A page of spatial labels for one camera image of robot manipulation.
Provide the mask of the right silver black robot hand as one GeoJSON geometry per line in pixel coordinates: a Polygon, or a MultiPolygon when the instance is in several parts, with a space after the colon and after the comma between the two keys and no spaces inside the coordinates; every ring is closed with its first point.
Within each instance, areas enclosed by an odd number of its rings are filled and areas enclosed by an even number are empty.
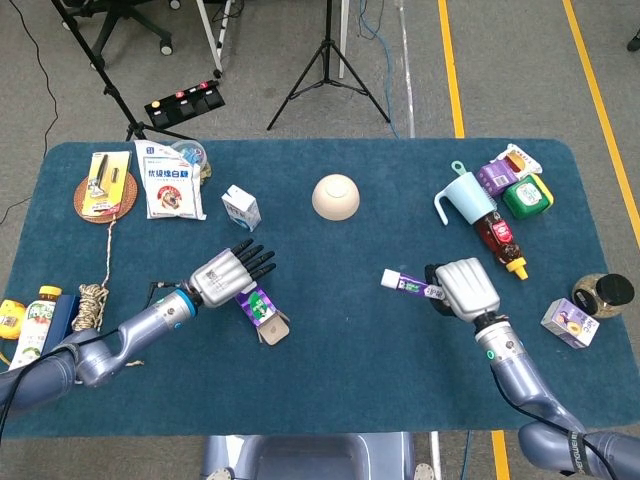
{"type": "Polygon", "coordinates": [[[476,257],[446,264],[427,264],[425,280],[444,292],[443,299],[431,299],[432,306],[444,316],[467,323],[485,314],[496,314],[500,297],[488,274],[476,257]]]}

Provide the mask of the purple toothpaste box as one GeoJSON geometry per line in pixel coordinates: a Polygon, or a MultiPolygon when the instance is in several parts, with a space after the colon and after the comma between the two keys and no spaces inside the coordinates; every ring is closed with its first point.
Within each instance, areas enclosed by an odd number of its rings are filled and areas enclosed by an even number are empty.
{"type": "Polygon", "coordinates": [[[290,319],[257,282],[238,293],[235,301],[255,328],[260,343],[275,346],[289,335],[290,319]]]}

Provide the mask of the white purple tube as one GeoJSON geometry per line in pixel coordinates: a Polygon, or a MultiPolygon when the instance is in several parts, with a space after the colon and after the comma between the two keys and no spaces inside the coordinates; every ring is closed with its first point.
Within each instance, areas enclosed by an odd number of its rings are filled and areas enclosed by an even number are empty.
{"type": "Polygon", "coordinates": [[[425,283],[391,269],[384,270],[380,284],[385,288],[424,298],[434,300],[443,300],[445,298],[444,290],[440,286],[425,283]]]}

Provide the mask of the dark blue box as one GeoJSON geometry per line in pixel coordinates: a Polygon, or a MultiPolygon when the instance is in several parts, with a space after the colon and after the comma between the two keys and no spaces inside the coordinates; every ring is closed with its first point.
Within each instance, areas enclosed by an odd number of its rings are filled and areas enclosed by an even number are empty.
{"type": "Polygon", "coordinates": [[[42,354],[51,352],[71,333],[72,322],[78,314],[79,302],[80,298],[76,295],[62,294],[58,298],[42,354]]]}

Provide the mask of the purple juice carton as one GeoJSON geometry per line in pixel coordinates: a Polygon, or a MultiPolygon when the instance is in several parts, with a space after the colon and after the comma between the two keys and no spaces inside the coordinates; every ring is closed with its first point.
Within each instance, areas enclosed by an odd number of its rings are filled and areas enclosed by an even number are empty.
{"type": "Polygon", "coordinates": [[[589,347],[600,326],[566,298],[553,301],[540,324],[574,349],[589,347]]]}

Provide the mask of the white sugar bag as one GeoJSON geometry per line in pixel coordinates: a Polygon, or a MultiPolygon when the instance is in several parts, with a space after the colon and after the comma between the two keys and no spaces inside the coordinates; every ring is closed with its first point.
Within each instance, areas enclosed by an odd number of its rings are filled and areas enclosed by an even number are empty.
{"type": "Polygon", "coordinates": [[[150,220],[185,218],[204,221],[200,167],[170,146],[135,140],[136,157],[150,220]]]}

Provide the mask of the green yellow container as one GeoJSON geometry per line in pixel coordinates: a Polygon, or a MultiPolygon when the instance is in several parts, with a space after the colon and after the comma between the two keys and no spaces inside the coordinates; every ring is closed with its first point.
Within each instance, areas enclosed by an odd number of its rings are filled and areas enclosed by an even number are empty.
{"type": "Polygon", "coordinates": [[[517,219],[538,215],[554,204],[553,194],[541,177],[534,173],[507,188],[502,200],[517,219]]]}

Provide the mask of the clear plastic jar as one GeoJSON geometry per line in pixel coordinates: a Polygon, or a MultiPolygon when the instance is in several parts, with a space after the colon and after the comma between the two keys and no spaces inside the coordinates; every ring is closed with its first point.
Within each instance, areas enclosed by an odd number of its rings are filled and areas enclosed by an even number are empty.
{"type": "Polygon", "coordinates": [[[204,185],[212,176],[212,167],[208,161],[208,157],[207,157],[204,146],[195,140],[179,140],[171,145],[171,148],[178,153],[181,149],[184,149],[187,147],[199,147],[204,152],[204,157],[206,158],[206,161],[203,162],[201,165],[198,165],[200,168],[200,184],[204,185]]]}

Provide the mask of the white snack packet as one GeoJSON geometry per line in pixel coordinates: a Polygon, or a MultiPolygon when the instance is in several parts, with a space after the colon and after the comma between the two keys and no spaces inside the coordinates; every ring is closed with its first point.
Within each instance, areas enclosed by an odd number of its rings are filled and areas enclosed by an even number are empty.
{"type": "Polygon", "coordinates": [[[518,180],[522,180],[530,174],[543,173],[542,165],[513,143],[509,143],[506,149],[492,160],[492,162],[495,161],[504,161],[518,180]]]}

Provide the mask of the blue table mat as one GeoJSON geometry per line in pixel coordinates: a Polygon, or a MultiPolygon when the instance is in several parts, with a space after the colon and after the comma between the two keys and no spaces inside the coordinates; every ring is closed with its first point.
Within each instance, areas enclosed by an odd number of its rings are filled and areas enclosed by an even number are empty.
{"type": "Polygon", "coordinates": [[[64,143],[44,160],[5,296],[33,300],[40,286],[74,292],[109,278],[104,327],[139,313],[149,285],[179,281],[247,237],[228,218],[232,184],[257,199],[254,239],[275,252],[262,287],[291,321],[275,346],[260,343],[235,303],[197,317],[142,353],[142,365],[98,388],[12,415],[6,437],[294,434],[514,429],[524,417],[498,393],[471,325],[424,298],[382,287],[385,269],[419,276],[427,264],[476,257],[506,314],[560,401],[590,428],[640,421],[640,376],[624,322],[615,318],[575,350],[540,324],[549,305],[606,264],[576,161],[551,139],[523,139],[555,202],[511,223],[527,280],[498,264],[455,211],[443,225],[434,195],[507,146],[489,139],[210,140],[204,221],[150,220],[138,201],[112,231],[79,218],[73,193],[99,143],[64,143]],[[360,206],[331,221],[312,206],[318,181],[351,178],[360,206]]]}

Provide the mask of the yellow razor card package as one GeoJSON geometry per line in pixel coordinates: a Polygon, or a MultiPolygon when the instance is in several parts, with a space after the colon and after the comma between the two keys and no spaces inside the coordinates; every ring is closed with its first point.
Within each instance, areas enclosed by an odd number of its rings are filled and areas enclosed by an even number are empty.
{"type": "Polygon", "coordinates": [[[130,158],[130,151],[92,154],[82,201],[84,216],[97,218],[119,212],[130,158]]]}

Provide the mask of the black foot pedal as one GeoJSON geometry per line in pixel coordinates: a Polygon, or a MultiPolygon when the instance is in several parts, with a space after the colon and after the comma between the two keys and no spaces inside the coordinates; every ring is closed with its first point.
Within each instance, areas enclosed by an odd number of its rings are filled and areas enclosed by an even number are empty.
{"type": "Polygon", "coordinates": [[[225,105],[218,90],[217,80],[179,90],[144,106],[145,112],[156,128],[169,128],[225,105]]]}

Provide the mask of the black light stand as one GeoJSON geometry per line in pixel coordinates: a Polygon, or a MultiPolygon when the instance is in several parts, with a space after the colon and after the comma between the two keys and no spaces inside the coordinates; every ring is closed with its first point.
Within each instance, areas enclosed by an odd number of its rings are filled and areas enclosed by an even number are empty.
{"type": "Polygon", "coordinates": [[[73,34],[76,42],[82,48],[84,54],[89,59],[90,64],[95,67],[97,74],[100,76],[104,83],[104,95],[109,95],[114,99],[122,113],[125,115],[128,121],[128,127],[126,130],[126,141],[130,141],[132,138],[146,140],[147,137],[145,135],[146,131],[158,133],[161,135],[177,138],[180,140],[191,140],[191,137],[178,134],[169,130],[160,129],[154,127],[152,125],[147,125],[144,122],[137,121],[128,105],[122,98],[117,87],[112,83],[108,74],[105,72],[104,67],[100,64],[98,57],[93,53],[91,47],[86,42],[85,38],[80,33],[76,22],[72,19],[72,17],[65,11],[61,0],[51,0],[51,3],[55,7],[56,11],[60,15],[61,19],[69,26],[71,33],[73,34]]]}

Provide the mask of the black tripod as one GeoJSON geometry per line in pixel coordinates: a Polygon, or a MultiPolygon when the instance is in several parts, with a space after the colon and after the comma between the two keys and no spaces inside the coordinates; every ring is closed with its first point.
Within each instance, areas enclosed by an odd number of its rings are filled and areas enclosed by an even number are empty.
{"type": "Polygon", "coordinates": [[[313,56],[311,57],[311,59],[307,63],[307,65],[304,68],[303,72],[301,73],[301,75],[299,76],[299,78],[297,79],[297,81],[295,82],[293,87],[291,88],[291,90],[286,95],[284,101],[282,102],[282,104],[280,105],[280,107],[278,108],[278,110],[276,111],[276,113],[274,114],[272,119],[270,120],[269,124],[266,127],[266,129],[268,131],[272,130],[272,128],[274,127],[276,121],[279,119],[280,115],[283,113],[285,107],[291,101],[297,99],[298,97],[302,96],[303,94],[305,94],[305,93],[307,93],[307,92],[309,92],[311,90],[319,89],[319,88],[321,88],[323,86],[331,86],[331,87],[335,87],[335,88],[348,89],[348,90],[351,90],[353,92],[356,92],[359,95],[363,95],[363,96],[367,97],[372,102],[374,107],[378,110],[378,112],[381,114],[381,116],[385,120],[385,122],[387,124],[391,124],[391,119],[390,119],[389,115],[383,110],[383,108],[380,105],[380,103],[372,95],[370,89],[362,81],[360,76],[357,74],[355,69],[352,67],[351,63],[347,60],[345,55],[340,51],[340,49],[337,46],[335,40],[332,38],[332,20],[333,20],[333,2],[334,2],[334,0],[325,0],[325,1],[326,1],[326,8],[325,8],[326,12],[325,12],[324,38],[322,39],[322,41],[319,44],[318,48],[316,49],[316,51],[314,52],[313,56]],[[331,68],[330,68],[330,66],[331,66],[331,54],[332,53],[335,53],[337,55],[338,59],[344,63],[345,68],[354,77],[354,79],[357,82],[358,86],[348,85],[348,84],[346,84],[346,83],[344,83],[342,81],[333,79],[331,77],[331,73],[330,73],[331,68]],[[322,76],[321,76],[321,78],[318,81],[312,83],[311,85],[306,86],[304,88],[301,88],[301,83],[307,77],[309,71],[311,70],[311,67],[314,66],[318,61],[321,62],[321,66],[322,66],[322,76]]]}

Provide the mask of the white frame leg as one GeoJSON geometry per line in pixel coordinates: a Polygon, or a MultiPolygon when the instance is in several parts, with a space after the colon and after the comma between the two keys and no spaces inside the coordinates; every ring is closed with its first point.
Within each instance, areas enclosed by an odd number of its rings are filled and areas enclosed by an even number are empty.
{"type": "Polygon", "coordinates": [[[206,39],[213,58],[213,76],[216,80],[219,80],[223,76],[223,66],[221,63],[221,54],[223,50],[224,40],[226,36],[226,27],[229,21],[229,15],[231,13],[231,7],[236,0],[223,0],[222,22],[220,25],[220,33],[215,36],[212,30],[212,21],[207,14],[205,1],[195,0],[198,12],[201,18],[201,22],[204,28],[206,39]]]}

